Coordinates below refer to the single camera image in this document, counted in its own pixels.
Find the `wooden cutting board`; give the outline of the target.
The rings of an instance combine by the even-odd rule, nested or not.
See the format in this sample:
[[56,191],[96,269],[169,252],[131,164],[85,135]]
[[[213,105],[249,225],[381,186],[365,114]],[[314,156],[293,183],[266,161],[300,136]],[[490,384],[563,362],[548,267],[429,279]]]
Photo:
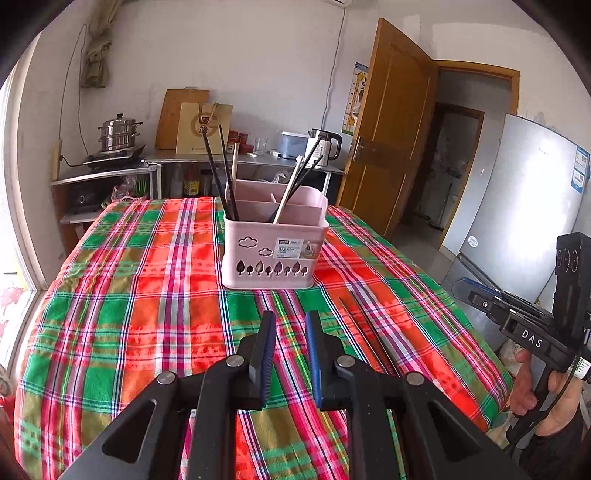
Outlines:
[[175,149],[182,103],[206,103],[208,98],[208,90],[195,88],[167,89],[156,130],[155,149]]

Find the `clear drinking glass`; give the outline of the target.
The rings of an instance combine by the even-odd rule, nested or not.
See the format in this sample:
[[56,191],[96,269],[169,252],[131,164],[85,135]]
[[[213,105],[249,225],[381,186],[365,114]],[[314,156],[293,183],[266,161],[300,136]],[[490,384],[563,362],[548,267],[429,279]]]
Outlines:
[[253,153],[256,155],[263,155],[267,150],[267,139],[263,137],[257,137],[254,143]]

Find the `white window frame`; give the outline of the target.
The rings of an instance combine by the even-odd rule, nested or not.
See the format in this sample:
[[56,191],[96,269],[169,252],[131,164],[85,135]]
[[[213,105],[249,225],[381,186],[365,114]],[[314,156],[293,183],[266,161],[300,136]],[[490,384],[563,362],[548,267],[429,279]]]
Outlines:
[[8,323],[8,339],[1,343],[1,352],[7,361],[4,368],[10,374],[18,369],[31,317],[47,288],[26,220],[17,146],[20,107],[36,46],[37,42],[32,41],[25,49],[1,89],[1,215],[9,250],[16,261],[16,276],[24,288],[16,304],[16,314]]

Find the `white electric kettle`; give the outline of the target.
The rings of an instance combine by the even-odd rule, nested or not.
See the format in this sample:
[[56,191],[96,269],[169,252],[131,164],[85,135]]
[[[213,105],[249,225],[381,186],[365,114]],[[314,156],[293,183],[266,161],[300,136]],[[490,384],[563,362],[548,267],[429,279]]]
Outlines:
[[308,143],[304,153],[304,159],[307,160],[308,167],[313,165],[325,167],[329,162],[339,158],[341,149],[341,135],[314,128],[308,131]]

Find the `silver refrigerator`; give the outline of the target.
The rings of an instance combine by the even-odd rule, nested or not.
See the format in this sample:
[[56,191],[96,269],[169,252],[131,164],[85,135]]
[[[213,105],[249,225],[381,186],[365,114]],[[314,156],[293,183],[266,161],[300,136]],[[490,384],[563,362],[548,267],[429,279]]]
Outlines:
[[565,136],[506,115],[488,186],[444,289],[467,277],[535,301],[554,272],[558,236],[575,225],[589,163]]

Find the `wall power socket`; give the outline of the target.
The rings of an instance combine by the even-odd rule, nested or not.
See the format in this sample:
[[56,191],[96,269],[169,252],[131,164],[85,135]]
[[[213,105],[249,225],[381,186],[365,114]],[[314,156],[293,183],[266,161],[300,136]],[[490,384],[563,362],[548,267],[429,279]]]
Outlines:
[[61,148],[62,140],[57,139],[51,156],[51,181],[56,181],[59,178],[60,162],[61,162]]

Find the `low steel side shelf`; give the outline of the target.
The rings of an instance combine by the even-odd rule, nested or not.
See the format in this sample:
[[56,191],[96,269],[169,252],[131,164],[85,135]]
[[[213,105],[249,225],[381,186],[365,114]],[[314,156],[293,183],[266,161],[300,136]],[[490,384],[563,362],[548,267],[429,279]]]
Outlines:
[[131,177],[140,181],[148,199],[161,197],[159,164],[88,170],[50,183],[57,220],[61,225],[92,223],[102,213],[103,204],[111,202],[113,188]]

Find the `stainless steel steamer pot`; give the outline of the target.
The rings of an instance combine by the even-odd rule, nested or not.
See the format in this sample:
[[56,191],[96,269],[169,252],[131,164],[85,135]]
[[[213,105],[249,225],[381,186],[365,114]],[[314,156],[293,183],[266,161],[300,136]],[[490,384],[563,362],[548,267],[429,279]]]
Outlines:
[[98,142],[101,150],[111,152],[129,149],[135,146],[135,138],[139,135],[137,128],[141,121],[118,113],[115,118],[105,121],[97,130],[100,133]]

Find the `tan paper gift bag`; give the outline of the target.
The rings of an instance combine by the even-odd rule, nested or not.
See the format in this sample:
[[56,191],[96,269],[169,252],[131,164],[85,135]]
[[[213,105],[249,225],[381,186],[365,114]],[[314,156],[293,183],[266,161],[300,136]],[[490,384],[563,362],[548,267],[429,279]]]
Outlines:
[[183,102],[179,112],[175,152],[183,155],[205,155],[204,136],[211,153],[221,155],[228,144],[233,106],[221,103]]

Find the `black induction cooker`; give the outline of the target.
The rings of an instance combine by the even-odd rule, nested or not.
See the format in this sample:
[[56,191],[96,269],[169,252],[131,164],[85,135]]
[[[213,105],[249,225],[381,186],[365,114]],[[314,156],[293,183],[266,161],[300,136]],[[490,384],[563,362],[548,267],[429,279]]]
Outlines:
[[136,145],[130,149],[98,152],[89,155],[82,165],[89,167],[90,169],[105,169],[114,166],[119,167],[128,165],[139,161],[143,150],[144,145]]

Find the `steel kitchen shelf table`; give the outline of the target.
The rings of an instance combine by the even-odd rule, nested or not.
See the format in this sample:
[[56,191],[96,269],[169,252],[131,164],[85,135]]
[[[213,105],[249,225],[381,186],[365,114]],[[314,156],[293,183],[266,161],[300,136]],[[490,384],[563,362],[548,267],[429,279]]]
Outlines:
[[[171,165],[171,164],[197,164],[200,168],[211,168],[211,163],[208,160],[207,155],[180,155],[176,154],[173,150],[156,150],[151,155],[147,155],[145,161],[148,164],[157,165]],[[273,170],[293,170],[297,166],[297,162],[294,160],[288,160],[283,158],[276,158],[271,154],[254,155],[245,154],[238,155],[236,159],[238,167],[245,165],[247,168],[259,169],[273,169]],[[315,172],[322,173],[325,175],[324,181],[322,181],[322,193],[327,196],[329,192],[329,185],[331,185],[332,177],[344,176],[345,171],[338,167],[327,165],[317,166],[314,169]]]

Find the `red lidded jar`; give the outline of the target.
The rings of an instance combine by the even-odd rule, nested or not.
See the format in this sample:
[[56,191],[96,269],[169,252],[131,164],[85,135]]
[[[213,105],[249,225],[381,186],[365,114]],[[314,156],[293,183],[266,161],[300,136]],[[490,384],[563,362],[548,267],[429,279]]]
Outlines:
[[239,154],[249,153],[249,133],[229,130],[226,151],[233,153],[235,152],[235,147],[238,147]]

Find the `black chopstick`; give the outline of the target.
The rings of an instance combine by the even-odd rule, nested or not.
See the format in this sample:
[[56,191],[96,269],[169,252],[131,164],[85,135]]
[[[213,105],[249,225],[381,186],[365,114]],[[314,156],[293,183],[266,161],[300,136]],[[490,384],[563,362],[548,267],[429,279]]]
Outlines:
[[209,165],[211,165],[212,177],[213,177],[215,186],[217,188],[217,192],[219,194],[219,197],[221,198],[221,204],[222,204],[222,207],[224,210],[224,215],[226,218],[230,219],[230,209],[228,206],[228,201],[225,199],[223,189],[222,189],[221,180],[219,179],[217,169],[215,166],[214,158],[213,158],[212,151],[211,151],[211,144],[209,144],[208,137],[207,137],[207,127],[200,126],[199,131],[200,131],[201,137],[204,139],[204,146],[205,146],[208,162],[209,162]]
[[232,220],[238,221],[239,220],[238,207],[236,206],[236,202],[235,202],[235,187],[233,186],[233,177],[232,177],[232,174],[230,172],[230,167],[229,167],[228,147],[226,147],[226,142],[224,140],[223,129],[222,129],[221,124],[218,125],[218,134],[219,134],[219,140],[221,140],[221,151],[222,151],[223,165],[224,165],[224,171],[225,171],[225,176],[226,176],[226,186],[228,187],[228,193],[229,193],[229,204],[230,204],[230,207],[232,210]]
[[322,160],[322,156],[319,156],[311,166],[308,166],[308,162],[310,162],[315,151],[318,150],[318,145],[320,145],[320,143],[320,138],[315,139],[315,143],[311,150],[308,151],[303,158],[297,161],[297,166],[294,168],[294,172],[290,176],[290,181],[288,181],[286,190],[283,192],[283,197],[280,200],[279,206],[276,207],[276,210],[273,211],[273,215],[267,219],[267,222],[273,224],[279,223],[280,216],[283,214],[284,207],[287,206],[288,201],[294,196],[297,189],[301,187],[301,184],[304,182],[304,179],[307,178],[308,174],[310,174]]
[[389,373],[390,372],[389,357],[386,354],[386,352],[384,351],[384,348],[382,347],[382,345],[379,341],[379,338],[375,334],[370,333],[370,328],[368,327],[367,323],[359,323],[356,320],[355,315],[353,314],[353,312],[351,310],[349,310],[349,307],[346,306],[346,303],[344,300],[342,300],[342,298],[339,298],[339,303],[342,305],[342,308],[345,309],[349,318],[351,318],[353,324],[356,327],[356,330],[358,330],[359,334],[363,337],[363,341],[370,348],[370,351],[373,352],[373,356],[376,358],[377,362],[380,364],[382,371],[384,373]]
[[297,179],[294,182],[294,185],[291,186],[290,190],[287,192],[287,201],[290,201],[290,198],[294,196],[294,194],[297,192],[297,189],[300,188],[301,185],[303,185],[304,180],[307,179],[308,175],[310,175],[311,172],[314,171],[315,168],[318,167],[318,165],[320,165],[322,160],[324,160],[323,155],[319,156],[318,159],[315,160],[314,163],[312,163],[310,168],[304,169],[301,171],[300,174],[298,174]]
[[388,348],[388,345],[382,340],[379,332],[377,331],[377,328],[372,323],[372,320],[370,320],[369,314],[366,312],[365,308],[363,308],[363,304],[362,304],[361,300],[356,296],[356,292],[354,290],[351,290],[351,291],[349,291],[349,293],[352,295],[353,299],[356,302],[356,306],[358,306],[363,317],[365,318],[365,320],[369,324],[370,330],[372,330],[372,332],[374,333],[374,336],[376,337],[377,342],[380,344],[380,347],[383,350],[384,355],[386,356],[386,359],[388,360],[388,362],[390,364],[390,367],[387,367],[388,372],[391,375],[399,377],[400,371],[398,370],[396,362],[393,360],[393,358],[391,356],[391,352],[390,352],[390,349]]

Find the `hanging green cloth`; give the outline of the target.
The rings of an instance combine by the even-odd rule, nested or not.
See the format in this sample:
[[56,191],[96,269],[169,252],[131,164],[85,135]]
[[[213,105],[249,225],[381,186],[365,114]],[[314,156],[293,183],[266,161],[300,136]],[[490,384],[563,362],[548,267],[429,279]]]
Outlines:
[[94,3],[88,23],[89,45],[85,49],[81,88],[105,88],[110,80],[108,54],[112,45],[112,27],[122,0],[100,0]]

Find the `plaid tablecloth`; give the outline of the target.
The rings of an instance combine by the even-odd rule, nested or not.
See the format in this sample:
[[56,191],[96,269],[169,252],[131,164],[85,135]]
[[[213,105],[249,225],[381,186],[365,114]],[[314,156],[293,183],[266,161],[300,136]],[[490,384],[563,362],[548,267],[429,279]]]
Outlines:
[[157,374],[204,371],[269,310],[277,319],[270,398],[238,418],[238,477],[345,479],[346,416],[312,401],[304,315],[318,311],[349,355],[382,371],[339,303],[367,323],[351,290],[400,374],[422,373],[482,430],[491,426],[511,375],[451,296],[359,217],[329,207],[311,288],[235,291],[221,284],[222,215],[207,198],[115,205],[65,260],[16,390],[16,457],[30,477],[59,477]]

